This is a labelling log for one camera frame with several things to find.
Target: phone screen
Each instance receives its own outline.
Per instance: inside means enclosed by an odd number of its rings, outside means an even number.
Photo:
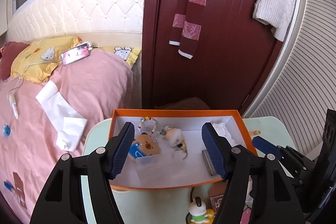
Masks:
[[[74,63],[88,56],[90,56],[90,51],[87,43],[61,53],[63,65]]]

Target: dark red door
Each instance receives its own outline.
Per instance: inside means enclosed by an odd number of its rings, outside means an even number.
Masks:
[[[143,82],[144,92],[150,93],[143,97],[149,98],[149,107],[197,96],[212,109],[240,110],[264,73],[270,56],[277,56],[281,48],[276,46],[281,42],[274,39],[270,26],[252,19],[255,1],[207,0],[204,14],[207,20],[202,24],[198,48],[194,57],[187,59],[179,55],[177,46],[168,44],[177,0],[160,0],[151,89],[146,89],[148,83]],[[143,60],[147,56],[144,45]],[[144,74],[150,72],[145,69],[142,74],[148,79]]]

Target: beaded bracelet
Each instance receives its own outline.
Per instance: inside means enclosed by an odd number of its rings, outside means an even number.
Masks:
[[[141,133],[141,127],[142,127],[142,124],[143,124],[145,121],[152,121],[152,122],[153,122],[154,127],[153,127],[153,129],[152,129],[152,131],[151,131],[152,134],[153,134],[153,133],[155,132],[155,130],[156,130],[156,126],[157,126],[158,122],[157,122],[154,118],[152,118],[152,117],[148,117],[148,116],[141,118],[140,123],[139,123],[139,126],[138,126],[139,133]]]

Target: pink bedsheet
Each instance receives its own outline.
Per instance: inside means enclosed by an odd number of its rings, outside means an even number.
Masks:
[[[84,60],[58,66],[50,80],[64,99],[88,120],[76,151],[71,153],[73,156],[82,154],[86,136],[95,124],[110,118],[115,108],[127,108],[130,101],[132,71],[113,53],[94,50]],[[18,218],[29,223],[39,193],[65,151],[56,146],[57,132],[35,99],[45,83],[24,81],[16,93],[18,120],[6,99],[16,83],[17,80],[0,81],[0,126],[8,124],[11,128],[9,137],[0,134],[0,191]],[[23,181],[27,210],[4,187],[4,181],[14,185],[13,172]]]

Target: striped wallpaper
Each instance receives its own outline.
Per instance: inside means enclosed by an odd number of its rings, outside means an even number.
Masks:
[[[307,154],[322,141],[327,108],[336,109],[336,0],[308,0],[288,62],[251,117],[277,117]]]

